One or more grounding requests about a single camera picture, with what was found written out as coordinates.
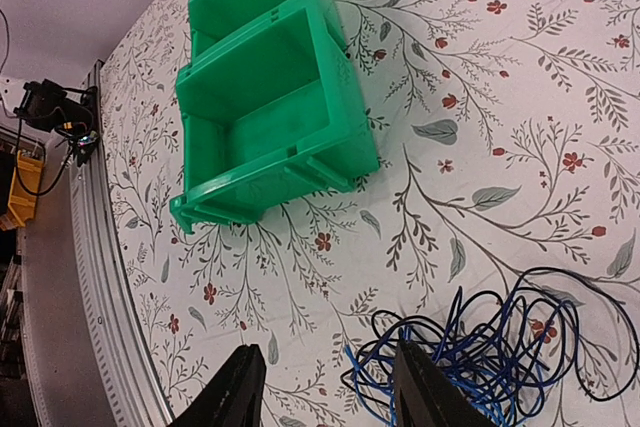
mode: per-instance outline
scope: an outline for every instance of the tangled cable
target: tangled cable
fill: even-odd
[[[579,375],[585,340],[580,334],[578,306],[566,295],[538,287],[535,277],[545,274],[576,280],[613,306],[626,325],[630,355],[634,357],[633,372],[624,383],[616,383],[620,386],[618,391],[597,396]],[[491,305],[487,302],[497,304],[497,312],[467,333],[463,317]],[[534,313],[548,320],[544,324],[534,321]],[[421,345],[471,405],[498,426],[520,425],[538,415],[548,390],[572,369],[586,394],[594,401],[605,402],[629,389],[640,367],[638,334],[622,303],[583,276],[554,267],[525,271],[505,299],[494,291],[483,290],[465,301],[459,288],[444,326],[422,315],[402,318],[379,310],[371,318],[371,327],[376,340],[366,343],[355,354],[347,346],[353,367],[342,374],[341,380],[356,393],[370,414],[392,427],[396,425],[393,361],[401,339]],[[552,337],[557,337],[558,345],[554,348],[559,352],[543,358],[541,349]]]

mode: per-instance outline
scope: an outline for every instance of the plastic bin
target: plastic bin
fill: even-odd
[[[379,168],[332,0],[190,0],[193,58],[176,90],[194,222],[252,223]]]
[[[43,164],[43,161],[24,157],[22,153],[18,155],[16,169],[20,170],[20,178],[31,192],[37,192],[40,188]],[[7,212],[0,216],[0,229],[24,227],[27,220],[35,217],[37,200],[37,197],[25,192],[14,171]]]

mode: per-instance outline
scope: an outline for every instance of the metal rail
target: metal rail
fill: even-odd
[[[99,87],[101,66],[101,62],[94,66],[87,86]],[[70,170],[80,289],[116,425],[164,427],[173,421],[173,412],[160,387],[129,288],[111,209],[104,150],[98,148],[87,164]]]

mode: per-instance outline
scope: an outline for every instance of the yellow bin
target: yellow bin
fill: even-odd
[[[41,160],[23,157],[22,152],[18,154],[16,168],[20,170],[22,183],[31,192],[38,192],[40,188],[43,166],[44,162]],[[20,182],[18,182],[16,171],[14,170],[9,193],[9,205],[7,213],[0,216],[0,229],[13,230],[17,227],[24,227],[27,220],[35,217],[37,200],[37,197],[25,192]]]

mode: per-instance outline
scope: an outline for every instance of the fabric surface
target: fabric surface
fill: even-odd
[[[378,425],[339,382],[371,313],[444,321],[459,286],[504,293],[537,265],[580,272],[640,322],[640,0],[337,0],[381,170],[189,236],[168,208],[187,1],[156,0],[102,71],[119,241],[176,414],[244,342],[268,360],[264,425]],[[580,375],[615,390],[632,357],[619,319],[571,282],[540,284],[579,306]],[[596,405],[571,374],[526,425],[638,426],[633,387]]]

